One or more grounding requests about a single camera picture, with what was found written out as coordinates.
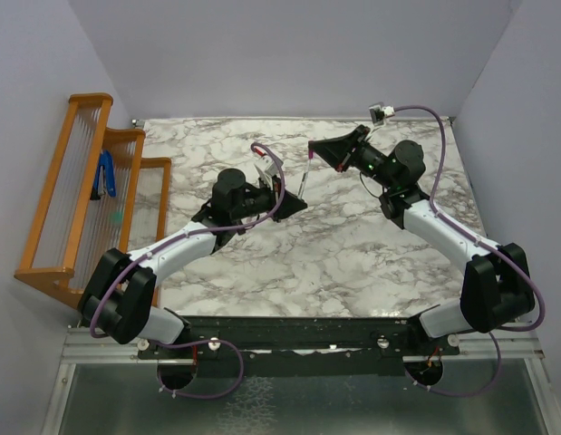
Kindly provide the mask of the white whiteboard marker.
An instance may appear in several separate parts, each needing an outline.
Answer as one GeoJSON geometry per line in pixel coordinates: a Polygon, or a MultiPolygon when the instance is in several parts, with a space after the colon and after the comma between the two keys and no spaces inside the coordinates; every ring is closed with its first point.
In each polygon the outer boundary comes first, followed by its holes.
{"type": "Polygon", "coordinates": [[[299,199],[302,199],[303,196],[304,196],[306,182],[307,182],[307,180],[308,180],[308,176],[309,176],[309,173],[310,173],[311,162],[312,162],[312,158],[309,158],[309,159],[306,161],[305,170],[304,170],[304,172],[303,172],[303,176],[302,176],[302,178],[301,178],[301,183],[300,183],[300,186],[299,186],[299,190],[298,190],[298,192],[297,192],[297,197],[298,197],[299,199]]]}

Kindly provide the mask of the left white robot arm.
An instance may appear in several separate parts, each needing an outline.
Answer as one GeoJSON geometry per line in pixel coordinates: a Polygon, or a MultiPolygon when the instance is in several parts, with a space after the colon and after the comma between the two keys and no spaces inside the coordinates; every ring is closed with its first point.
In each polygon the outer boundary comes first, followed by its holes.
{"type": "Polygon", "coordinates": [[[177,358],[190,345],[181,316],[153,304],[155,289],[188,264],[210,256],[234,236],[270,218],[280,222],[305,210],[306,203],[285,188],[282,175],[254,186],[239,169],[218,174],[210,199],[181,230],[160,241],[123,253],[106,251],[83,291],[78,311],[94,338],[126,344],[136,338],[159,343],[177,358]]]}

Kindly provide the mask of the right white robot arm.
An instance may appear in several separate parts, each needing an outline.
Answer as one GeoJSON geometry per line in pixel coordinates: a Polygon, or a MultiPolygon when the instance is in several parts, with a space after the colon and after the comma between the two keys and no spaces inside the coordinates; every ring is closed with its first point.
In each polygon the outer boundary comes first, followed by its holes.
{"type": "Polygon", "coordinates": [[[531,312],[536,299],[526,280],[524,250],[471,232],[430,200],[419,186],[426,169],[420,144],[403,140],[384,155],[369,143],[368,134],[360,125],[342,137],[311,140],[308,149],[338,172],[355,168],[381,185],[384,216],[428,242],[463,274],[459,299],[419,314],[420,324],[406,333],[408,347],[426,354],[444,335],[488,333],[531,312]]]}

